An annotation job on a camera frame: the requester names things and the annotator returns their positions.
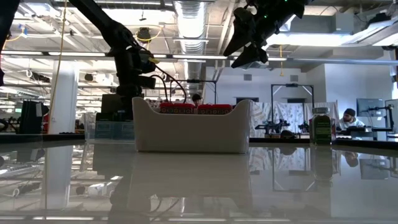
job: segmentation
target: column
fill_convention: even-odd
[[[52,106],[49,134],[74,132],[79,69],[74,62],[61,62],[57,79],[58,61],[54,61],[52,76]],[[73,146],[52,147],[46,150],[41,207],[63,209],[69,201]]]

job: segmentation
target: ceiling duct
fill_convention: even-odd
[[[205,36],[207,3],[200,1],[175,1],[174,5],[178,14],[179,36],[190,39],[180,41],[182,53],[203,55],[206,43],[192,39],[202,39]],[[200,79],[201,63],[184,62],[184,66],[186,79]],[[197,85],[188,87],[190,93],[197,91],[198,88],[201,87]]]

